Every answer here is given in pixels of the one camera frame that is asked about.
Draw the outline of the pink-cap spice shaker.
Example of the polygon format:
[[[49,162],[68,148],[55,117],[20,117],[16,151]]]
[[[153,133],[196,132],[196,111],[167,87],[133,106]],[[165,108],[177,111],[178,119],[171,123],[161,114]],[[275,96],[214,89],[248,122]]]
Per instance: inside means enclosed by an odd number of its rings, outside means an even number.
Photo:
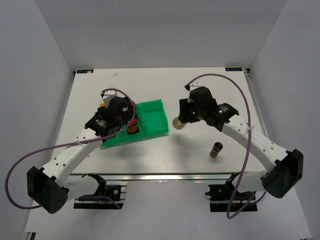
[[[175,117],[172,120],[172,126],[176,129],[176,130],[182,130],[187,124],[186,123],[182,123],[178,117]]]

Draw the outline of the yellow-cap brown sauce bottle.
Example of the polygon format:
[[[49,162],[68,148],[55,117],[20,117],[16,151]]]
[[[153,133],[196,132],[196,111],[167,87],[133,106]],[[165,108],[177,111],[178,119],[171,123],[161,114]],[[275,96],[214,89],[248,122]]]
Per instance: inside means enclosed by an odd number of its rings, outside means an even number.
[[[105,105],[105,103],[104,102],[101,102],[100,104],[99,104],[99,108],[97,109],[98,111],[102,111],[102,110],[105,110],[106,109],[106,105]]]

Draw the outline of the red-lid sauce jar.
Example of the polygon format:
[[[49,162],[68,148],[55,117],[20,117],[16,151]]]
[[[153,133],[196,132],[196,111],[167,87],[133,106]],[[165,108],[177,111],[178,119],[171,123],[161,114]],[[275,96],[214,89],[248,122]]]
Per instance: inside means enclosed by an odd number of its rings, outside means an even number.
[[[128,128],[126,129],[126,132],[129,135],[133,135],[133,134],[138,133],[139,131],[140,130],[139,130],[139,126],[138,126],[138,119],[134,118],[131,125],[129,125]]]

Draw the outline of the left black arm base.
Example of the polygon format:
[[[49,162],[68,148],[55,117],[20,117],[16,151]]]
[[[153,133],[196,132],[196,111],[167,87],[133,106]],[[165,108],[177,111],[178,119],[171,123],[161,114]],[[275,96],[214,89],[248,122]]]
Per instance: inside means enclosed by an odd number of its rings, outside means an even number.
[[[82,210],[121,210],[126,199],[126,186],[109,184],[100,175],[90,173],[83,175],[98,183],[92,194],[86,194],[74,200],[73,208]]]

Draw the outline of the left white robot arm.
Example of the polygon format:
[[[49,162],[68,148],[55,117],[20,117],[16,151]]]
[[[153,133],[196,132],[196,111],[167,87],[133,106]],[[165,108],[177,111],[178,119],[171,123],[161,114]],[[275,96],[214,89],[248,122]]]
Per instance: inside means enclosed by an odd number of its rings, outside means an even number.
[[[104,106],[84,125],[73,146],[67,146],[54,160],[27,172],[27,193],[48,213],[54,214],[72,199],[102,199],[106,181],[95,173],[69,179],[74,169],[100,147],[106,137],[115,137],[134,116],[135,108],[128,97],[107,97]]]

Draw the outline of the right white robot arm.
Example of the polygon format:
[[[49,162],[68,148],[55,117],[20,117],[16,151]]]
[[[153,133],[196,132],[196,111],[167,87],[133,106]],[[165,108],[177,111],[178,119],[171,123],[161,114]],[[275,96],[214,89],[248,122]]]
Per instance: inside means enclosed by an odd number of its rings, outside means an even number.
[[[225,192],[233,200],[254,191],[283,198],[303,176],[304,156],[299,150],[289,151],[250,128],[230,104],[217,104],[207,87],[195,88],[188,98],[179,100],[178,120],[184,125],[205,121],[246,148],[263,165],[262,171],[231,175],[225,182]]]

